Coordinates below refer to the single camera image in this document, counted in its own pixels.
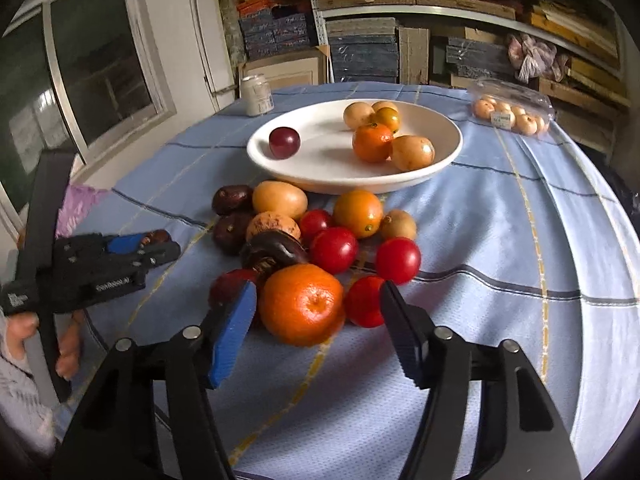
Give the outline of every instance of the window frame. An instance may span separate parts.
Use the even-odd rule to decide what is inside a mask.
[[[152,129],[167,118],[175,115],[175,105],[171,97],[169,86],[164,76],[158,48],[153,40],[151,22],[145,0],[125,0],[129,28],[133,38],[138,61],[142,69],[143,79],[151,97],[151,104],[137,111],[131,117],[124,119],[114,127],[104,132],[98,139],[87,145],[78,127],[78,122],[66,94],[65,86],[58,65],[55,51],[53,29],[51,23],[51,4],[56,0],[25,0],[15,18],[2,34],[11,33],[21,24],[42,13],[45,55],[52,81],[52,88],[56,95],[60,112],[65,121],[66,129],[78,147],[78,156],[71,176],[92,167],[109,152],[117,150],[132,136],[141,135]],[[20,211],[16,211],[9,200],[2,183],[0,183],[0,212],[2,219],[8,220],[19,231],[26,221],[28,204]]]

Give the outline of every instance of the bowl rim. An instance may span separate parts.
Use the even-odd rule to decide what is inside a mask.
[[[351,178],[328,177],[328,178],[317,179],[317,178],[309,178],[306,176],[299,176],[296,174],[291,174],[283,171],[274,171],[272,168],[267,168],[264,164],[261,163],[261,159],[263,159],[264,156],[260,155],[259,154],[260,152],[257,149],[257,134],[263,129],[267,130],[269,127],[269,124],[271,124],[273,121],[279,120],[282,117],[286,116],[287,114],[290,114],[293,112],[299,112],[300,110],[304,110],[306,108],[313,108],[323,104],[345,103],[344,106],[346,107],[349,104],[355,103],[355,102],[377,103],[378,101],[391,101],[394,103],[400,103],[402,105],[407,105],[410,107],[424,108],[425,110],[428,110],[434,114],[440,115],[455,128],[455,131],[458,133],[458,145],[454,148],[453,152],[451,152],[441,161],[436,162],[435,164],[431,164],[426,168],[421,168],[420,170],[414,170],[414,171],[403,171],[401,173],[394,173],[390,175],[380,175],[380,176],[364,176],[364,177],[351,177]],[[433,108],[429,108],[426,106],[422,106],[415,103],[409,103],[405,101],[395,101],[392,99],[335,99],[331,101],[323,101],[321,103],[315,103],[312,105],[296,108],[295,110],[290,110],[288,112],[284,112],[283,114],[278,115],[277,117],[274,117],[270,121],[260,126],[257,130],[254,131],[254,133],[252,133],[246,145],[246,152],[249,158],[251,159],[251,161],[256,166],[260,167],[261,169],[263,169],[269,174],[276,174],[278,178],[289,179],[291,181],[297,180],[298,182],[308,182],[310,184],[334,184],[334,185],[339,184],[342,186],[356,187],[356,186],[378,186],[383,184],[399,184],[401,182],[410,182],[414,180],[426,179],[427,177],[431,176],[434,173],[437,173],[438,171],[442,170],[444,167],[452,163],[453,160],[455,160],[455,158],[460,154],[460,151],[462,150],[462,143],[463,143],[462,131],[460,130],[458,125],[453,120],[449,119],[445,114],[442,114],[434,110]]]

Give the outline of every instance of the blue tablecloth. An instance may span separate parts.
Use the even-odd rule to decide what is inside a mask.
[[[465,91],[361,82],[274,93],[275,109],[246,117],[236,102],[196,124],[123,178],[80,232],[165,228],[180,260],[148,286],[89,310],[82,369],[57,410],[61,431],[106,349],[123,335],[165,340],[199,323],[210,282],[238,265],[217,250],[210,200],[225,184],[267,178],[248,159],[251,134],[277,114],[345,98],[417,103],[450,117],[464,147],[431,180],[386,195],[386,208],[418,222],[422,269],[405,298],[469,341],[520,342],[558,406],[586,475],[628,421],[640,396],[638,239],[601,175],[556,124],[544,139],[479,124]],[[311,207],[334,198],[312,195]],[[362,248],[369,272],[373,250]],[[391,480],[398,476],[427,393],[402,374],[384,327],[346,326],[316,348],[283,346],[252,332],[236,368],[210,394],[231,462],[277,480]],[[479,389],[470,392],[456,473],[468,471]],[[177,474],[162,385],[157,388],[163,462]]]

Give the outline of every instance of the white oval plate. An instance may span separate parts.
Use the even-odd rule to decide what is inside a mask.
[[[415,186],[448,166],[462,149],[460,129],[442,114],[411,103],[394,101],[400,113],[399,135],[427,137],[436,152],[435,162],[422,170],[405,173],[391,163],[367,164],[353,153],[351,136],[342,120],[351,103],[373,104],[377,99],[345,99],[298,108],[261,126],[249,139],[249,158],[278,180],[301,189],[342,194],[351,189],[385,193]],[[288,126],[300,134],[300,150],[292,157],[277,160],[269,149],[269,134]]]

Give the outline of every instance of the silver bolt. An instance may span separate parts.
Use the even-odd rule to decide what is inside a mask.
[[[116,350],[118,352],[126,352],[129,348],[131,348],[131,339],[128,337],[123,337],[116,341]]]
[[[185,339],[197,339],[200,337],[201,333],[202,330],[200,330],[199,326],[192,325],[182,331],[182,337]]]
[[[520,350],[520,345],[518,345],[518,343],[516,343],[513,339],[505,339],[502,342],[502,346],[504,346],[504,349],[507,352],[511,352],[512,354],[515,354],[518,350]]]
[[[453,332],[447,326],[437,326],[433,333],[439,339],[449,340],[453,337]]]

